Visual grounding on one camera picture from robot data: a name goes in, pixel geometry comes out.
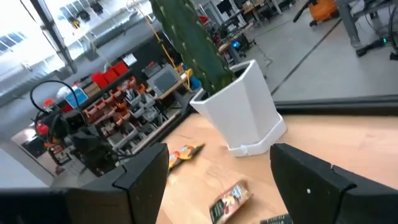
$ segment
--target gray floor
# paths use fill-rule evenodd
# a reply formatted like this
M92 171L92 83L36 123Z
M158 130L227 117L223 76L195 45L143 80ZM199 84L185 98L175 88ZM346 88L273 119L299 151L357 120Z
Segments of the gray floor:
M248 52L248 58L259 62L275 100L398 94L398 62L389 60L392 47L357 58L338 19L311 28L308 23L312 18L307 12L293 23L291 20L302 4L297 3L248 35L258 43ZM379 14L385 24L387 9ZM360 18L357 28L363 44L377 38L365 18ZM272 63L267 64L264 54Z

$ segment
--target red storage bin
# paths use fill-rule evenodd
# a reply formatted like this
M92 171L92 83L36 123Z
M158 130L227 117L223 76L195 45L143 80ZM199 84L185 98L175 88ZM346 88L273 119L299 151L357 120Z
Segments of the red storage bin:
M101 72L96 72L91 75L91 79L93 82L97 83L97 85L103 89L105 88L109 83L106 81L105 77L102 76Z
M119 76L124 75L129 70L129 68L123 61L117 63L112 68L116 72L116 74Z
M118 79L118 75L112 68L110 68L110 69L108 69L108 71L104 72L103 76L106 79L106 81L108 81L109 84L112 83L113 81L115 81L116 79Z

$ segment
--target food packet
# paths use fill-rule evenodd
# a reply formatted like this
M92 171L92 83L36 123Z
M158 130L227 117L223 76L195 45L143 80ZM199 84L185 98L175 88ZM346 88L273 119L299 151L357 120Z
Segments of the food packet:
M293 221L289 214L285 214L262 220L260 224L293 224Z
M179 166L183 161L192 159L203 149L205 144L188 144L181 149L169 154L169 173L172 169Z
M212 224L224 224L249 198L252 193L248 190L248 183L240 180L220 196L210 207Z

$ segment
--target orange vacuum cleaner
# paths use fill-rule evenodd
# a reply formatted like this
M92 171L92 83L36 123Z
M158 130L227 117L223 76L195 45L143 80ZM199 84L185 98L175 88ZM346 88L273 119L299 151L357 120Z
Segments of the orange vacuum cleaner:
M319 22L325 22L340 16L334 0L308 0L298 11L293 22L296 22L308 7L313 18L313 21L310 22L310 27L318 25Z

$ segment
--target black cable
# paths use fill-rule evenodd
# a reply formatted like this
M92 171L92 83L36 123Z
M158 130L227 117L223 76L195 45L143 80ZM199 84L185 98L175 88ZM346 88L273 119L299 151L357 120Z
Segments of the black cable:
M73 88L72 88L70 85L68 85L67 83L65 83L65 82L63 82L63 81L58 81L58 80L45 80L45 81L42 81L42 82L38 83L36 86L34 86L34 87L31 89L31 91L30 91L30 102L32 102L33 106L35 106L36 109L38 109L39 111L41 111L41 112L43 112L43 113L45 113L45 114L49 114L48 111L45 111L43 108L39 107L39 106L37 105L37 103L36 103L36 102L34 101L34 99L33 99L33 92L34 92L34 90L35 90L37 87L43 85L44 83L61 83L62 85L66 86L66 87L72 92L72 94L73 94L73 97L74 97L74 99L75 99L75 101L76 101L76 105L77 105L76 107L80 109L80 104L79 104L79 101L77 100L77 96L76 96L75 91L73 91Z

